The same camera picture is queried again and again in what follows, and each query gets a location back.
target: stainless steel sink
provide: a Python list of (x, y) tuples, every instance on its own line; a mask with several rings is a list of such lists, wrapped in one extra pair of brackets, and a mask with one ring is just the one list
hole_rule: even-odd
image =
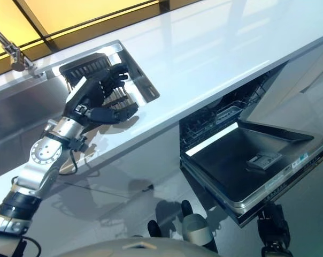
[(0, 91), (0, 175), (25, 163), (47, 120), (61, 115), (70, 87), (58, 68), (95, 52), (105, 53), (111, 65), (127, 63), (129, 79), (125, 88), (140, 107), (159, 96), (118, 40), (40, 69), (42, 77), (29, 78)]

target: open dishwasher door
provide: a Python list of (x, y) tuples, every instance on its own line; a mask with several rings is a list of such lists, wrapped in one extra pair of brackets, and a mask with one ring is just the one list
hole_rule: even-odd
[(180, 122), (183, 171), (239, 226), (284, 194), (323, 156), (320, 134), (246, 119), (281, 69), (261, 75)]

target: yellow wall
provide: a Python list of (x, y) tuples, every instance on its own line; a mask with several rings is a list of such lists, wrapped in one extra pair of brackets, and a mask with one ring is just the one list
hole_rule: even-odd
[[(26, 0), (49, 34), (142, 2), (144, 1)], [(0, 31), (18, 46), (39, 38), (12, 0), (0, 0)]]
[(0, 32), (18, 46), (39, 38), (12, 0), (0, 0)]

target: robotic hand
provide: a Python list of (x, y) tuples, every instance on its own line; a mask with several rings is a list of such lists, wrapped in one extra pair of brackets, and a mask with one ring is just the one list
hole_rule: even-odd
[(269, 202), (258, 216), (258, 231), (265, 245), (262, 257), (293, 257), (288, 249), (291, 238), (282, 206)]
[(83, 77), (68, 96), (60, 121), (48, 124), (34, 143), (29, 161), (0, 205), (0, 256), (22, 256), (22, 235), (60, 168), (73, 150), (87, 149), (84, 131), (126, 121), (136, 113), (138, 105), (124, 88), (127, 72), (125, 64), (117, 64)]

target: glass panel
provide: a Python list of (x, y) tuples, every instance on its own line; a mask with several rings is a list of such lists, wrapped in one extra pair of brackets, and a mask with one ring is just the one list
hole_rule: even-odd
[(141, 4), (143, 0), (25, 0), (48, 34)]
[[(139, 7), (135, 7), (135, 8), (131, 8), (127, 11), (122, 11), (120, 13), (117, 13), (117, 14), (113, 14), (109, 17), (106, 17), (106, 18), (102, 18), (102, 19), (98, 19), (96, 21), (92, 21), (90, 23), (87, 23), (87, 24), (84, 24), (84, 25), (81, 25), (81, 26), (78, 26), (77, 28), (71, 28), (71, 29), (68, 29), (67, 31), (64, 31), (64, 32), (61, 32), (61, 33), (58, 33), (56, 35), (53, 35), (51, 36), (52, 39), (55, 39), (57, 37), (60, 37), (60, 36), (63, 36), (65, 34), (68, 34), (68, 33), (71, 33), (71, 32), (74, 32), (74, 31), (77, 31), (78, 29), (82, 29), (82, 28), (85, 28), (85, 27), (88, 27), (88, 26), (91, 26), (91, 25), (94, 25), (96, 23), (99, 23), (99, 22), (102, 22), (102, 21), (106, 21), (106, 20), (109, 20), (109, 19), (112, 19), (114, 17), (117, 17), (117, 16), (121, 16), (123, 14), (126, 14), (126, 13), (129, 13), (129, 12), (133, 12), (133, 11), (136, 11), (138, 9), (141, 9), (141, 8), (144, 8), (144, 7), (147, 7), (147, 6), (150, 6), (150, 5), (154, 5), (154, 4), (157, 4), (159, 1), (156, 0), (156, 1), (153, 1), (153, 2), (150, 2), (148, 4), (144, 4), (144, 5), (140, 5)], [(127, 23), (125, 23), (125, 25), (130, 25), (130, 20), (127, 20)]]
[(0, 0), (0, 32), (17, 46), (39, 38), (12, 0)]

